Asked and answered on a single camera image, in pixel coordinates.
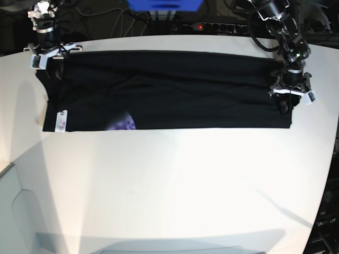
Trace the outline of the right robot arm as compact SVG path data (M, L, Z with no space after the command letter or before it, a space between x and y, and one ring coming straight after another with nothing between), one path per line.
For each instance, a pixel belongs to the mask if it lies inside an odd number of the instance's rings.
M23 48L30 52L30 68L52 73L61 80L64 72L64 60L72 51L82 51L83 47L76 42L65 42L61 39L60 25L57 20L59 3L57 1L38 1L28 11L32 29L37 35L37 44L29 43Z

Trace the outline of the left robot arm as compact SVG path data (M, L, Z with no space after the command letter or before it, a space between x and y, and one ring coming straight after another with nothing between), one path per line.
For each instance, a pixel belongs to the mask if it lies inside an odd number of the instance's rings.
M257 46L266 52L276 52L283 58L283 66L270 73L275 82L270 86L269 96L273 98L282 114L290 113L301 99L306 104L314 102L315 94L311 88L312 75L304 72L305 60L311 50L298 30L294 18L287 12L288 1L250 1L253 9L247 20L248 32ZM278 46L267 48L256 38L251 21L258 16L266 23L266 28Z

